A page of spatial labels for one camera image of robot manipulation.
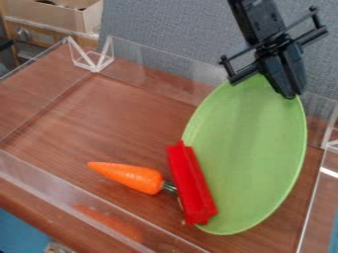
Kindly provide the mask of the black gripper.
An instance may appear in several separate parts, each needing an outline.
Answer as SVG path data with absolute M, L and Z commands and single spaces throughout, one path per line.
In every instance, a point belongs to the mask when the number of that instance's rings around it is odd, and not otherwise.
M 232 11 L 246 45 L 232 55 L 221 56 L 220 64 L 228 71 L 230 83 L 236 85 L 262 73 L 276 91 L 292 100 L 296 94 L 304 93 L 306 86 L 304 47 L 328 34 L 318 18 L 318 8 L 310 6 L 306 14 L 289 24 L 284 22 L 277 5 L 232 5 Z M 294 39 L 288 31 L 306 19 L 313 20 L 314 29 Z M 232 61 L 252 50 L 256 51 L 256 61 L 236 71 Z

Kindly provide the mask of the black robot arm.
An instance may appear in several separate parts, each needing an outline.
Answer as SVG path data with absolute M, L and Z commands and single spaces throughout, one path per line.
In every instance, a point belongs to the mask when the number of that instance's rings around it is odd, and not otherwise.
M 246 44 L 220 64 L 233 85 L 261 73 L 286 99 L 301 95 L 306 86 L 304 48 L 328 35 L 318 8 L 286 24 L 274 0 L 228 0 Z

